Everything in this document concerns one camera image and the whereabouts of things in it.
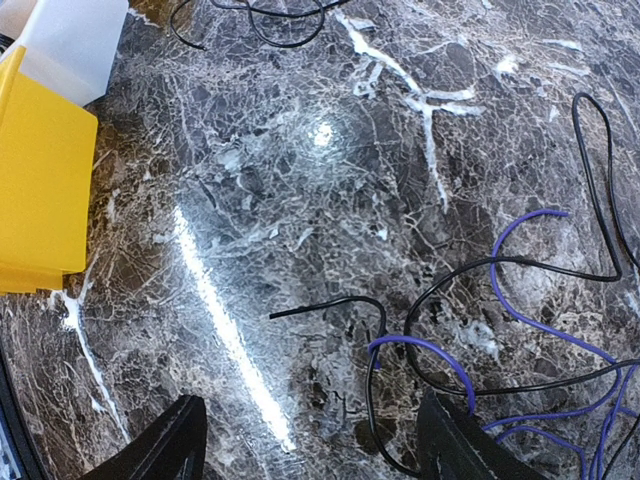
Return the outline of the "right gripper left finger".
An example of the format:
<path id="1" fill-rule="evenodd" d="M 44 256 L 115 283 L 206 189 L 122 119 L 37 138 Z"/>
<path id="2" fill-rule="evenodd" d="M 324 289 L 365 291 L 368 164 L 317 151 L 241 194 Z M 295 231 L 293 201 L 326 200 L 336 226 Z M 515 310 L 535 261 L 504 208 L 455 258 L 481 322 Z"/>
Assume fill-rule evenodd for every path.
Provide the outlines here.
<path id="1" fill-rule="evenodd" d="M 85 479 L 201 479 L 207 441 L 204 399 L 183 395 L 134 441 Z"/>

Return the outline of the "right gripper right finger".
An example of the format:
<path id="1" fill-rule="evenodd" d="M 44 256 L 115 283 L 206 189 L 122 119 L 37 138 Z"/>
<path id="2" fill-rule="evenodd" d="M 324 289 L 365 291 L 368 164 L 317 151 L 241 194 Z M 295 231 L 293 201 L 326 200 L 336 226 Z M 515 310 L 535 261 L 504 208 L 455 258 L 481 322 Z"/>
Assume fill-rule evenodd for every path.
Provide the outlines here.
<path id="1" fill-rule="evenodd" d="M 451 401 L 427 391 L 417 416 L 421 479 L 541 479 Z"/>

